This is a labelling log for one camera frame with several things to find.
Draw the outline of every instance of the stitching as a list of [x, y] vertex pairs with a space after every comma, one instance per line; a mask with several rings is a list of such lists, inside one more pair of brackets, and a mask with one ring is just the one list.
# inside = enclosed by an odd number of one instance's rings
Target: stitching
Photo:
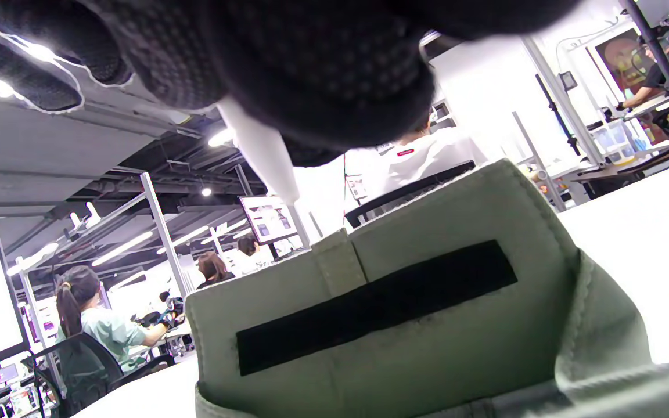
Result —
[[[531, 201], [533, 206], [536, 207], [537, 211], [539, 212], [539, 216], [541, 217], [542, 222], [544, 222], [544, 225], [546, 225], [547, 230], [549, 230], [549, 233], [554, 237], [554, 240], [557, 242], [557, 244], [559, 244], [559, 247], [564, 248], [564, 244], [561, 242], [560, 236], [558, 236], [557, 233], [555, 233], [555, 231], [552, 229], [552, 223], [559, 222], [557, 215], [553, 212], [553, 209], [547, 206], [546, 202], [541, 202], [539, 201], [539, 199], [536, 199], [534, 198], [534, 196], [531, 195], [531, 193], [538, 193], [538, 192], [535, 188], [530, 187], [530, 185], [528, 184], [528, 179], [525, 178], [525, 176], [521, 176], [520, 172], [518, 172], [517, 170], [510, 170], [509, 165], [503, 166], [502, 169], [505, 172], [510, 172], [510, 174], [512, 174], [512, 177], [518, 181], [520, 186], [525, 191], [528, 199]], [[577, 278], [579, 280], [583, 269], [581, 252], [578, 250], [579, 268], [577, 269], [577, 271], [573, 268], [573, 260], [570, 259], [568, 256], [566, 256], [564, 251], [562, 251], [562, 257], [564, 258], [568, 270], [570, 270], [570, 272], [572, 273], [576, 272]], [[584, 284], [584, 288], [582, 289], [584, 293], [582, 294], [581, 299], [578, 300], [577, 297], [573, 296], [573, 306], [571, 307], [573, 308], [573, 312], [576, 315], [576, 317], [573, 318], [572, 323], [568, 323], [568, 326], [571, 326], [571, 335], [569, 336], [569, 338], [571, 338], [571, 341], [569, 341], [569, 346], [566, 349], [562, 347], [562, 350], [565, 351], [565, 354], [561, 354], [561, 357], [569, 358], [569, 361], [566, 362], [567, 364], [565, 365], [565, 367], [571, 379], [574, 379], [573, 363], [577, 355], [578, 337], [580, 335], [582, 323], [584, 322], [583, 319], [587, 310], [587, 297], [590, 294], [589, 288], [592, 284], [592, 271], [584, 280], [586, 283]], [[579, 290], [580, 290], [579, 287], [576, 286], [576, 291], [574, 293], [577, 294]]]

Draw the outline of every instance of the white wall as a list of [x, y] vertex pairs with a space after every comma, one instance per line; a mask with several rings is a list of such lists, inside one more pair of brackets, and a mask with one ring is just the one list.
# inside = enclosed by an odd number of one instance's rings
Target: white wall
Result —
[[430, 63], [457, 126], [468, 130], [491, 158], [507, 154], [520, 159], [518, 146], [523, 156], [530, 156], [512, 111], [518, 112], [544, 160], [573, 158], [518, 38], [465, 42]]

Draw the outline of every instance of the black glove on hand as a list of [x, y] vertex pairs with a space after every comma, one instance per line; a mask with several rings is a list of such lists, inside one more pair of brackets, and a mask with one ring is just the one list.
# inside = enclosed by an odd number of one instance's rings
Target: black glove on hand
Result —
[[[77, 59], [108, 84], [128, 74], [120, 45], [149, 92], [175, 108], [201, 109], [230, 93], [250, 116], [281, 131], [295, 165], [314, 166], [394, 140], [425, 116], [434, 80], [419, 40], [428, 29], [457, 39], [527, 33], [575, 3], [0, 0], [0, 28]], [[0, 62], [4, 53], [0, 48]], [[43, 103], [44, 95], [63, 96], [43, 109], [75, 101], [53, 80], [29, 82], [11, 71], [1, 79], [34, 103], [31, 97]], [[45, 93], [35, 92], [40, 87]]]
[[[44, 45], [67, 61], [82, 64], [103, 84], [123, 84], [130, 79], [130, 70], [107, 27], [80, 3], [0, 0], [0, 32]], [[29, 58], [0, 37], [0, 80], [37, 108], [65, 111], [82, 104], [75, 85], [53, 75], [58, 71], [54, 64]]]

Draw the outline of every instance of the white t-shirt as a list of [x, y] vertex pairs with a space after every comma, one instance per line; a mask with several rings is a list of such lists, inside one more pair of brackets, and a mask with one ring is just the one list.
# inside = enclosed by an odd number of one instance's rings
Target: white t-shirt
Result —
[[477, 167], [488, 161], [475, 142], [459, 128], [444, 128], [407, 145], [396, 145], [382, 156], [380, 167], [374, 170], [374, 178], [368, 182], [368, 199], [470, 160]]

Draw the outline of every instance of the metal pole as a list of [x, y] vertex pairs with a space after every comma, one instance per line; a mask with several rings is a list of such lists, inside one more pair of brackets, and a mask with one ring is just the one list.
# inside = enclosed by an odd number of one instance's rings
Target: metal pole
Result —
[[657, 65], [662, 70], [664, 79], [666, 80], [666, 87], [669, 89], [669, 58], [667, 58], [662, 45], [657, 40], [657, 34], [650, 27], [650, 24], [647, 22], [645, 15], [643, 15], [642, 10], [639, 6], [636, 5], [634, 0], [626, 0], [626, 10], [629, 11], [629, 16], [634, 21], [637, 27], [639, 27], [640, 32], [642, 32], [642, 38], [647, 42], [647, 45], [652, 51], [652, 55], [655, 56], [657, 60]]
[[538, 155], [536, 147], [533, 145], [533, 141], [531, 141], [531, 137], [528, 135], [528, 131], [526, 131], [526, 127], [523, 126], [523, 122], [521, 122], [520, 117], [518, 117], [518, 113], [514, 111], [513, 117], [515, 118], [515, 123], [518, 124], [518, 128], [520, 128], [520, 133], [523, 134], [523, 137], [526, 139], [526, 143], [528, 143], [528, 148], [531, 149], [531, 153], [533, 153], [533, 157], [536, 159], [536, 164], [539, 166], [539, 180], [546, 183], [546, 188], [549, 189], [549, 194], [552, 196], [552, 201], [554, 201], [557, 211], [564, 212], [566, 210], [566, 206], [564, 206], [564, 201], [562, 200], [562, 196], [559, 194], [559, 190], [557, 190], [554, 179], [549, 177], [549, 171], [546, 170], [544, 162], [541, 161], [541, 157]]
[[298, 211], [296, 210], [296, 204], [289, 204], [287, 208], [290, 211], [290, 217], [293, 220], [293, 224], [296, 226], [296, 231], [298, 232], [298, 237], [301, 239], [301, 244], [303, 244], [303, 248], [309, 249], [311, 248], [311, 241], [308, 240], [308, 233], [306, 233], [305, 227], [303, 227], [303, 222], [301, 222], [301, 218], [298, 216]]
[[[145, 195], [146, 195], [146, 193], [140, 193], [135, 198], [133, 198], [130, 201], [128, 201], [127, 203], [123, 204], [123, 206], [120, 206], [118, 209], [115, 209], [114, 211], [110, 212], [106, 216], [102, 217], [102, 220], [100, 221], [100, 223], [98, 225], [96, 225], [95, 227], [90, 228], [88, 230], [85, 230], [83, 232], [80, 232], [79, 238], [83, 238], [85, 236], [92, 235], [93, 233], [95, 233], [96, 230], [100, 229], [100, 225], [107, 225], [109, 222], [111, 222], [115, 218], [119, 217], [124, 212], [128, 211], [128, 209], [130, 209], [131, 207], [136, 206], [136, 204], [140, 203], [144, 199], [144, 197], [146, 197]], [[61, 252], [67, 251], [68, 249], [70, 249], [74, 245], [75, 245], [74, 242], [69, 242], [65, 246], [63, 246], [62, 248], [59, 248], [58, 252], [61, 253]]]
[[180, 294], [182, 295], [183, 300], [185, 300], [185, 297], [188, 296], [188, 286], [185, 283], [185, 277], [180, 268], [180, 260], [178, 260], [175, 248], [172, 246], [170, 231], [167, 229], [167, 223], [164, 222], [164, 215], [161, 212], [159, 201], [154, 192], [154, 184], [151, 183], [151, 177], [148, 172], [141, 174], [141, 183], [143, 184], [143, 194], [146, 197], [146, 201], [149, 202], [149, 207], [151, 207], [151, 212], [154, 216], [156, 229], [159, 231], [161, 243], [164, 245], [164, 249], [167, 250], [167, 261], [170, 262], [170, 268], [172, 269], [172, 274], [175, 275], [177, 287], [180, 289]]
[[[21, 265], [24, 259], [22, 257], [17, 257], [17, 265]], [[45, 342], [45, 328], [40, 324], [40, 319], [38, 318], [38, 307], [35, 304], [35, 294], [33, 292], [33, 286], [30, 284], [30, 278], [27, 277], [27, 272], [19, 272], [19, 280], [22, 281], [22, 288], [24, 289], [24, 297], [27, 299], [27, 306], [30, 308], [30, 320], [32, 320], [35, 328], [35, 336], [38, 337], [40, 343], [43, 346], [43, 349], [48, 348], [48, 344]], [[53, 358], [53, 354], [45, 355], [45, 362], [48, 363], [48, 368], [51, 369], [51, 373], [56, 378], [56, 384], [58, 384], [59, 389], [62, 394], [66, 393], [66, 385], [61, 379], [61, 374], [56, 368], [56, 360]]]
[[600, 153], [598, 153], [597, 145], [595, 145], [589, 132], [587, 132], [587, 127], [582, 119], [580, 119], [579, 114], [574, 110], [574, 106], [571, 105], [569, 97], [566, 95], [564, 88], [561, 87], [559, 79], [554, 74], [554, 71], [552, 71], [552, 68], [549, 66], [546, 58], [544, 58], [538, 45], [536, 45], [536, 41], [531, 37], [520, 37], [520, 40], [523, 43], [523, 47], [526, 49], [528, 56], [531, 58], [531, 61], [536, 65], [539, 75], [544, 79], [549, 90], [552, 91], [552, 95], [554, 95], [560, 111], [566, 116], [571, 130], [574, 132], [574, 137], [577, 138], [579, 145], [587, 154], [590, 162], [597, 165], [603, 165], [605, 160]]
[[242, 190], [244, 190], [245, 196], [252, 196], [252, 188], [249, 187], [249, 181], [247, 180], [247, 175], [244, 174], [244, 169], [241, 164], [234, 166], [236, 170], [236, 175], [239, 177], [239, 182], [242, 183]]

